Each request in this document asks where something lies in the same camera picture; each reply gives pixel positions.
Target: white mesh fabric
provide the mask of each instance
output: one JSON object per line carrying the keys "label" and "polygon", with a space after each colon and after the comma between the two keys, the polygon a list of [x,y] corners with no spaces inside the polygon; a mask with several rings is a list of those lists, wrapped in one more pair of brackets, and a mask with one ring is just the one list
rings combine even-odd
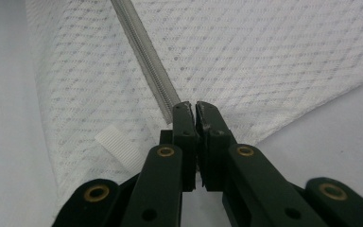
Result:
{"label": "white mesh fabric", "polygon": [[256,144],[363,83],[363,1],[132,0],[181,100]]}
{"label": "white mesh fabric", "polygon": [[166,124],[110,1],[28,1],[27,14],[61,206],[84,182],[130,176],[96,142],[103,129],[147,154]]}
{"label": "white mesh fabric", "polygon": [[[363,83],[363,2],[133,3],[180,98],[217,105],[239,142]],[[166,124],[109,0],[26,7],[61,206],[86,181],[130,176],[95,141],[104,128],[147,152]]]}

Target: white surface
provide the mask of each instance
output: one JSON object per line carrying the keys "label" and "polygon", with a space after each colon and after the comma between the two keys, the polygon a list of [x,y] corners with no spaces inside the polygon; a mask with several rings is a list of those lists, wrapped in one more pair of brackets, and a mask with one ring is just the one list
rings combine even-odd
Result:
{"label": "white surface", "polygon": [[[363,195],[363,86],[258,145],[288,180],[329,176]],[[43,140],[22,1],[0,1],[0,226],[49,226],[55,182]],[[227,226],[220,194],[183,195],[182,226]]]}
{"label": "white surface", "polygon": [[28,44],[25,3],[0,1],[0,227],[49,226],[56,186]]}
{"label": "white surface", "polygon": [[111,1],[26,1],[43,129],[63,205],[132,175],[95,136],[113,124],[144,157],[166,124]]}
{"label": "white surface", "polygon": [[363,1],[131,1],[181,100],[241,142],[363,83]]}
{"label": "white surface", "polygon": [[[133,3],[181,100],[217,105],[241,142],[363,83],[362,1]],[[96,142],[100,131],[115,125],[146,156],[167,126],[109,0],[26,9],[62,205],[91,179],[132,176]]]}

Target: zipper teeth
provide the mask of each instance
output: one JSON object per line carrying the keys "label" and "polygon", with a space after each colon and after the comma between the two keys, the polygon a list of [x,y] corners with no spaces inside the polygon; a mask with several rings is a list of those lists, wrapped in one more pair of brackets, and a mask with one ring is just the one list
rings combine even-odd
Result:
{"label": "zipper teeth", "polygon": [[140,66],[147,69],[147,74],[145,74],[146,78],[148,78],[147,82],[148,85],[154,94],[155,98],[160,104],[160,109],[164,115],[164,119],[166,123],[172,122],[172,109],[173,106],[180,102],[179,97],[175,91],[175,88],[172,86],[167,73],[164,70],[164,73],[159,74],[158,70],[156,69],[154,63],[152,62],[151,57],[147,53],[147,48],[144,45],[142,39],[149,40],[149,37],[140,37],[135,24],[130,17],[130,13],[128,12],[127,8],[125,7],[125,3],[122,0],[112,0],[112,4],[115,9],[117,10],[118,16],[121,17],[124,21],[123,28],[126,32],[129,33],[132,42],[134,43],[134,52],[139,55],[142,62],[140,62]]}

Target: zipper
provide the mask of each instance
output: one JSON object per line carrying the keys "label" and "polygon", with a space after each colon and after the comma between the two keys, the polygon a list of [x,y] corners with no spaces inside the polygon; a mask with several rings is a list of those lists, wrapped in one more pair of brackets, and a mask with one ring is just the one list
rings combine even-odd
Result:
{"label": "zipper", "polygon": [[120,24],[146,77],[167,124],[172,122],[173,106],[180,103],[161,60],[130,0],[112,0]]}

